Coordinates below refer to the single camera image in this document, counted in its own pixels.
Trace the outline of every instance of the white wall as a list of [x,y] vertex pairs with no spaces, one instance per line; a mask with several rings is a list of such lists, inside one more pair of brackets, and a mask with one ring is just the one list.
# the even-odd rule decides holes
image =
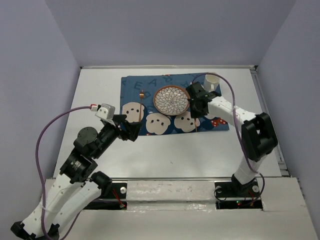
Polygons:
[[[44,1],[1,1],[0,33],[0,238],[15,240],[11,225],[40,199],[38,135],[70,108],[80,69]],[[46,177],[65,126],[66,119],[53,125],[40,146]]]
[[320,1],[298,0],[258,75],[289,172],[320,237]]
[[80,66],[257,65],[295,0],[46,0]]

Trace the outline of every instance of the white table surface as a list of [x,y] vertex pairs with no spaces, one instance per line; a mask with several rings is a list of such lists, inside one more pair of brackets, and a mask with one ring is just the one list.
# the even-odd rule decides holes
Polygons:
[[[72,108],[106,103],[120,110],[121,77],[216,72],[232,85],[236,105],[261,113],[257,92],[249,69],[220,68],[120,68],[82,69]],[[228,86],[220,83],[222,95],[231,101]],[[92,126],[98,131],[102,123],[89,110],[68,117],[54,176],[73,149],[80,129]],[[117,139],[97,160],[97,171],[112,178],[206,178],[231,177],[242,158],[235,129],[161,136],[139,136],[135,142]],[[266,177],[281,176],[277,155],[272,152],[262,163]]]

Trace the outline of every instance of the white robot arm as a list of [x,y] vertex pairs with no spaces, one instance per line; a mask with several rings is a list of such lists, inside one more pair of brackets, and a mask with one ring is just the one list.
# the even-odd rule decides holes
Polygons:
[[116,138],[134,142],[142,124],[129,123],[126,115],[115,115],[115,107],[108,104],[92,105],[91,110],[96,112],[104,127],[99,133],[93,127],[79,131],[74,149],[46,193],[45,207],[41,199],[26,219],[12,225],[11,231],[17,237],[45,240],[49,236],[56,239],[85,206],[111,190],[112,180],[107,175],[100,171],[93,173],[98,166],[94,159],[98,159]]
[[241,144],[247,159],[244,155],[241,156],[239,168],[231,178],[231,189],[234,194],[248,191],[261,163],[278,145],[270,116],[264,112],[261,114],[249,112],[237,106],[234,116],[234,106],[231,102],[215,91],[206,91],[199,82],[192,83],[186,90],[190,96],[192,118],[211,114],[224,119],[241,132]]

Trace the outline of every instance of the blue fabric mat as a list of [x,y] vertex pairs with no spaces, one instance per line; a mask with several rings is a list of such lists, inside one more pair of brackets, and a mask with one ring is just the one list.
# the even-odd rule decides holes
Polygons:
[[[127,115],[129,122],[138,122],[140,111],[140,90],[144,91],[142,101],[143,126],[139,132],[143,135],[166,135],[193,133],[196,131],[194,120],[190,117],[190,108],[181,115],[165,116],[154,106],[154,95],[162,87],[174,85],[186,88],[191,81],[201,73],[156,75],[156,76],[127,76],[121,78],[120,113]],[[205,75],[196,81],[204,83]],[[226,131],[228,123],[223,119],[208,115],[197,120],[197,131]]]

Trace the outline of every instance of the brown plate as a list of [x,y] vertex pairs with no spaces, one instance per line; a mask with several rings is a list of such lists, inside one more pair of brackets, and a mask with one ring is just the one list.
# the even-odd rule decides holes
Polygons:
[[189,107],[189,94],[185,89],[175,85],[160,88],[153,97],[156,109],[169,116],[184,113]]

